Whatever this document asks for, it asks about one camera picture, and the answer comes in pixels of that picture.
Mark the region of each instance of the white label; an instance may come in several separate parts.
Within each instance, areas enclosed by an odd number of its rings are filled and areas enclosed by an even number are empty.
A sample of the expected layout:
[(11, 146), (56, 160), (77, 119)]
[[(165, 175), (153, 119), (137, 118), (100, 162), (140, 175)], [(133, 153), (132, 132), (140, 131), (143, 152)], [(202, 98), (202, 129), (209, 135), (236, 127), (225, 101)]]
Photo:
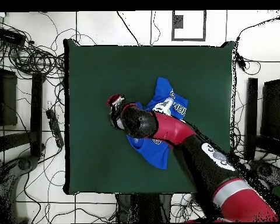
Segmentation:
[(230, 165), (226, 160), (219, 160), (217, 158), (214, 158), (214, 153), (218, 152), (216, 149), (214, 149), (209, 143), (204, 143), (201, 146), (201, 149), (221, 168), (235, 171), (235, 168)]

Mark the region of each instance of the wire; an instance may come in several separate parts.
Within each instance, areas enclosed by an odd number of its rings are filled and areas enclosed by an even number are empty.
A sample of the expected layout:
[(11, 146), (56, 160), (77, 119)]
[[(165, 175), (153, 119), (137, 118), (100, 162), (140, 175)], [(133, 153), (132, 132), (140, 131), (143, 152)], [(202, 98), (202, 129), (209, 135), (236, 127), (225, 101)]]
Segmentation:
[[(23, 34), (24, 36), (26, 36), (26, 43), (25, 43), (25, 46), (24, 47), (18, 47), (18, 48), (13, 48), (13, 47), (8, 47), (5, 43), (2, 43), (0, 42), (0, 52), (3, 53), (3, 56), (1, 58), (1, 61), (0, 61), (0, 65), (2, 63), (4, 63), (4, 58), (5, 58), (5, 54), (8, 55), (8, 58), (10, 60), (10, 63), (11, 63), (11, 66), (6, 66), (7, 68), (9, 68), (11, 71), (16, 71), (18, 72), (18, 75), (17, 75), (17, 78), (18, 79), (28, 79), (28, 80), (31, 80), (31, 77), (28, 78), (27, 76), (24, 76), (22, 74), (25, 74), (25, 75), (29, 75), (31, 76), (33, 73), (36, 73), (36, 72), (41, 72), (41, 73), (44, 73), (45, 74), (45, 77), (46, 77), (46, 81), (51, 84), (53, 87), (54, 87), (54, 94), (56, 96), (56, 101), (54, 104), (51, 104), (51, 109), (54, 108), (54, 111), (55, 111), (55, 108), (56, 107), (59, 107), (62, 111), (62, 113), (64, 113), (64, 110), (62, 109), (61, 105), (64, 106), (64, 103), (61, 102), (61, 99), (60, 99), (60, 94), (61, 92), (64, 90), (63, 87), (61, 87), (61, 82), (63, 81), (64, 79), (64, 54), (60, 54), (60, 55), (56, 55), (55, 53), (55, 50), (53, 50), (53, 45), (55, 44), (56, 45), (56, 50), (57, 50), (57, 38), (60, 36), (60, 34), (62, 33), (65, 33), (69, 30), (72, 30), (72, 29), (68, 29), (68, 30), (64, 30), (60, 33), (58, 33), (58, 29), (55, 25), (55, 23), (53, 22), (53, 20), (48, 16), (48, 18), (52, 21), (53, 25), (55, 26), (56, 28), (56, 31), (57, 31), (57, 36), (56, 38), (54, 39), (54, 41), (52, 42), (52, 45), (51, 45), (51, 48), (48, 48), (48, 47), (45, 47), (43, 45), (39, 45), (39, 46), (35, 46), (33, 45), (30, 41), (32, 40), (31, 36), (29, 33), (27, 32), (23, 32), (23, 31), (20, 31), (18, 29), (15, 29), (14, 27), (12, 26), (9, 26), (7, 24), (4, 24), (5, 26), (8, 26), (10, 27), (11, 30), (17, 32), (17, 33), (21, 33)], [(91, 37), (89, 37), (88, 35), (86, 34), (80, 34), (80, 32), (77, 31), (77, 34), (79, 35), (79, 39), (81, 39), (82, 36), (86, 36), (88, 37), (89, 39), (91, 39), (93, 41), (93, 39)], [(58, 83), (57, 85), (54, 85), (53, 83), (51, 83), (51, 79), (59, 79), (60, 83)], [(26, 98), (21, 98), (19, 100), (25, 100), (27, 101), (29, 104), (31, 104)], [(47, 140), (46, 140), (46, 143), (45, 143), (45, 147), (47, 148), (47, 142), (50, 138), (52, 137), (49, 137)], [(53, 177), (55, 175), (53, 175), (52, 179), (49, 180), (48, 177), (47, 177), (47, 174), (46, 174), (46, 170), (48, 169), (48, 167), (52, 164), (54, 158), (62, 151), (62, 149), (59, 149), (56, 154), (50, 156), (50, 157), (46, 157), (46, 150), (44, 152), (44, 155), (43, 155), (43, 160), (39, 161), (38, 164), (40, 163), (44, 163), (46, 160), (48, 159), (51, 159), (52, 158), (52, 161), (49, 163), (48, 166), (44, 167), (44, 171), (42, 173), (40, 173), (30, 184), (28, 184), (29, 182), (29, 174), (28, 174), (28, 179), (25, 183), (25, 186), (24, 186), (24, 190), (21, 191), (20, 193), (18, 193), (18, 195), (16, 196), (16, 198), (21, 194), (21, 193), (25, 193), (26, 196), (31, 200), (31, 202), (33, 203), (37, 203), (39, 206), (40, 206), (40, 202), (36, 201), (35, 199), (33, 199), (31, 196), (28, 195), (28, 193), (26, 192), (26, 189), (31, 186), (43, 173), (45, 174), (47, 180), (50, 182), (49, 183), (49, 187), (48, 187), (48, 195), (49, 195), (49, 189), (50, 189), (50, 185), (54, 185), (54, 186), (63, 186), (63, 185), (58, 185), (58, 184), (54, 184), (52, 183), (52, 180), (53, 180)], [(16, 166), (18, 163), (18, 160), (13, 160), (13, 161), (10, 161), (9, 163), (6, 163), (5, 166), (7, 165), (11, 165), (11, 166), (8, 166), (7, 169), (5, 169), (3, 171), (3, 173), (0, 173), (0, 175), (2, 176), (3, 174), (5, 174), (8, 170), (10, 170), (12, 167)], [(50, 205), (50, 201), (46, 202), (46, 206), (45, 206), (45, 214), (44, 216), (36, 223), (40, 223), (43, 219), (46, 218), (46, 220), (48, 221), (49, 224), (52, 223), (52, 221), (58, 216), (58, 215), (66, 215), (66, 214), (70, 214), (70, 212), (68, 213), (63, 213), (63, 214), (57, 214), (55, 215), (51, 220), (50, 220), (50, 217), (49, 217), (49, 214), (50, 214), (50, 208), (51, 208), (51, 205)], [(35, 217), (33, 218), (32, 220), (32, 224), (34, 224), (34, 221), (35, 219), (37, 218), (37, 215), (40, 213), (40, 210), (38, 211), (38, 213), (35, 215)], [(99, 219), (101, 219), (103, 222), (108, 222), (108, 223), (113, 223), (113, 222), (110, 222), (110, 221), (105, 221), (106, 218), (100, 218), (99, 216), (96, 216), (94, 214), (91, 214), (91, 213), (88, 213), (86, 212), (85, 210), (83, 209), (80, 209), (80, 208), (76, 208), (75, 211), (77, 210), (82, 210), (84, 211), (85, 213), (87, 213), (88, 215), (91, 215), (95, 218), (97, 218), (95, 221), (98, 221)]]
[(237, 37), (237, 39), (236, 39), (236, 42), (235, 42), (235, 45), (234, 45), (234, 50), (233, 50), (233, 55), (234, 55), (234, 58), (232, 59), (232, 69), (233, 69), (233, 73), (234, 73), (234, 77), (233, 77), (233, 80), (234, 80), (234, 84), (232, 85), (232, 88), (233, 88), (233, 93), (232, 93), (232, 120), (231, 120), (231, 134), (230, 134), (230, 140), (231, 140), (231, 143), (232, 143), (232, 148), (231, 148), (231, 152), (233, 152), (234, 153), (234, 151), (235, 151), (235, 143), (234, 143), (234, 141), (235, 141), (235, 112), (236, 112), (236, 110), (235, 110), (235, 97), (236, 97), (236, 85), (237, 85), (237, 73), (236, 73), (236, 62), (239, 62), (240, 64), (240, 67), (242, 68), (242, 70), (245, 72), (245, 69), (244, 69), (244, 67), (246, 67), (246, 64), (245, 64), (245, 60), (247, 61), (247, 62), (260, 62), (260, 61), (253, 61), (253, 60), (247, 60), (247, 59), (245, 59), (244, 60), (244, 58), (242, 57), (242, 56), (240, 56), (239, 54), (238, 54), (238, 52), (237, 52), (237, 49), (238, 49), (238, 46), (239, 46), (239, 40), (240, 40), (240, 36), (241, 36), (241, 34), (245, 31), (245, 30), (247, 30), (247, 29), (249, 29), (249, 28), (252, 28), (252, 27), (256, 27), (256, 26), (259, 26), (259, 25), (261, 25), (261, 24), (264, 24), (264, 23), (267, 23), (267, 22), (271, 22), (271, 21), (274, 21), (274, 20), (280, 20), (280, 16), (279, 17), (276, 17), (276, 18), (272, 18), (272, 19), (268, 19), (268, 20), (265, 20), (265, 21), (263, 21), (263, 22), (260, 22), (260, 23), (258, 23), (258, 24), (255, 24), (255, 25), (252, 25), (252, 26), (249, 26), (249, 27), (247, 27), (247, 28), (245, 28), (245, 29), (243, 29), (240, 33), (239, 33), (239, 35), (238, 35), (238, 37)]
[(39, 210), (38, 210), (38, 212), (36, 213), (36, 215), (35, 215), (35, 217), (33, 218), (33, 220), (31, 221), (31, 224), (33, 224), (34, 220), (36, 219), (36, 217), (37, 217), (37, 216), (39, 215), (39, 213), (40, 213), (41, 205), (40, 205), (39, 202), (37, 202), (35, 199), (33, 199), (31, 196), (29, 196), (28, 193), (26, 192), (26, 186), (27, 186), (27, 183), (28, 183), (28, 181), (29, 181), (29, 173), (28, 173), (27, 175), (28, 175), (28, 177), (27, 177), (26, 183), (25, 183), (25, 185), (24, 185), (24, 193), (26, 194), (26, 196), (27, 196), (30, 200), (36, 202), (36, 203), (39, 205)]
[(158, 36), (158, 38), (157, 38), (157, 40), (155, 40), (153, 43), (152, 43), (152, 46), (153, 46), (153, 44), (155, 43), (155, 42), (158, 42), (159, 41), (159, 38), (160, 38), (160, 36), (161, 36), (161, 31), (160, 31), (160, 29), (156, 26), (156, 24), (155, 24), (155, 17), (156, 17), (156, 10), (155, 10), (155, 15), (153, 16), (153, 25), (157, 28), (157, 30), (159, 31), (159, 36)]
[(249, 61), (252, 61), (252, 62), (280, 62), (280, 61), (261, 61), (261, 60), (253, 60), (253, 59), (248, 59), (248, 58), (244, 58), (244, 61), (245, 62), (249, 62)]
[(259, 62), (257, 62), (257, 61), (252, 61), (252, 60), (250, 60), (250, 61), (245, 61), (245, 62), (247, 62), (247, 63), (249, 64), (249, 67), (248, 67), (247, 69), (250, 68), (250, 62), (255, 62), (255, 63), (257, 63), (257, 64), (259, 65), (259, 69), (258, 69), (258, 71), (257, 71), (256, 73), (248, 73), (248, 72), (246, 72), (246, 70), (244, 70), (244, 72), (245, 72), (246, 74), (248, 74), (248, 75), (250, 75), (250, 76), (254, 76), (254, 75), (256, 75), (256, 74), (258, 74), (258, 73), (260, 72), (261, 64), (260, 64)]
[(23, 127), (24, 127), (24, 130), (26, 131), (26, 134), (27, 134), (27, 136), (28, 136), (29, 142), (32, 143), (31, 138), (30, 138), (30, 134), (29, 134), (29, 132), (27, 131), (27, 128), (26, 128), (26, 126), (24, 125), (23, 120), (22, 120), (22, 118), (20, 117), (20, 115), (18, 114), (18, 112), (17, 112), (15, 109), (13, 109), (13, 108), (7, 106), (7, 105), (4, 104), (4, 103), (3, 103), (3, 105), (6, 106), (6, 107), (8, 107), (9, 109), (13, 110), (13, 111), (16, 113), (16, 115), (20, 118), (20, 121), (21, 121), (21, 123), (22, 123), (22, 125), (23, 125)]
[(120, 19), (122, 20), (122, 22), (124, 23), (124, 26), (128, 29), (129, 33), (134, 37), (134, 39), (136, 40), (137, 42), (137, 45), (139, 46), (139, 42), (138, 40), (136, 39), (136, 37), (133, 35), (133, 33), (130, 31), (130, 29), (128, 28), (127, 24), (125, 23), (124, 19), (121, 17), (121, 15), (119, 14), (118, 11), (116, 11), (117, 15), (120, 17)]
[(178, 223), (180, 222), (180, 219), (183, 218), (183, 221), (187, 221), (190, 219), (192, 214), (195, 214), (198, 218), (205, 218), (205, 216), (201, 217), (199, 216), (196, 211), (202, 212), (202, 209), (200, 206), (196, 203), (194, 193), (190, 193), (191, 198), (190, 200), (186, 200), (184, 197), (187, 194), (183, 194), (180, 203), (178, 204), (173, 204), (172, 207), (179, 207), (178, 211), (174, 215), (172, 211), (170, 211), (170, 214), (173, 218), (175, 218), (175, 222)]

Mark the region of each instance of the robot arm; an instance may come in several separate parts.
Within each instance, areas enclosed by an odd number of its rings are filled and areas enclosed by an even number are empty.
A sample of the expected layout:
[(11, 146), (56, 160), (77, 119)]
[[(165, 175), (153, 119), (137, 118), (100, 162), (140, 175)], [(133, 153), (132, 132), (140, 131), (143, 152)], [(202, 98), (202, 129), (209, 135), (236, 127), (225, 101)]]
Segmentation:
[(163, 113), (148, 112), (111, 96), (110, 121), (134, 138), (153, 138), (173, 146), (173, 153), (189, 183), (197, 189), (197, 202), (207, 218), (231, 222), (268, 222), (278, 218), (271, 207), (243, 180), (228, 162), (188, 124)]

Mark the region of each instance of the blue t-shirt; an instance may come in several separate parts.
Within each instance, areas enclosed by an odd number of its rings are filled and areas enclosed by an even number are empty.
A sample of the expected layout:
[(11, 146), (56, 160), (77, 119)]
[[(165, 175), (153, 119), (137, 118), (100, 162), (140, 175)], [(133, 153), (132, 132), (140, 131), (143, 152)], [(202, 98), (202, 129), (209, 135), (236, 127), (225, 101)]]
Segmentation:
[[(155, 95), (152, 100), (143, 108), (140, 102), (136, 105), (146, 111), (158, 111), (182, 119), (187, 110), (188, 100), (175, 94), (166, 78), (158, 77), (156, 81)], [(147, 139), (131, 138), (127, 136), (132, 147), (140, 153), (143, 158), (158, 169), (167, 169), (169, 146), (166, 142)]]

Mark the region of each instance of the power strip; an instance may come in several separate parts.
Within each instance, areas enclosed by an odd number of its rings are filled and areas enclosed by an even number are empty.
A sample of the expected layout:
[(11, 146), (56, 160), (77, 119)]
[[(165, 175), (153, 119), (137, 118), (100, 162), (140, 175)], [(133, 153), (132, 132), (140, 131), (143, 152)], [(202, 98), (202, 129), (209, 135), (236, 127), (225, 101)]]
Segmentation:
[(25, 45), (26, 36), (0, 28), (0, 41), (6, 42), (11, 46), (23, 47)]
[(63, 141), (63, 137), (61, 136), (61, 131), (59, 128), (59, 123), (56, 114), (51, 109), (45, 111), (45, 113), (47, 115), (47, 118), (49, 119), (50, 130), (52, 131), (55, 137), (56, 145), (61, 149), (64, 146), (64, 141)]

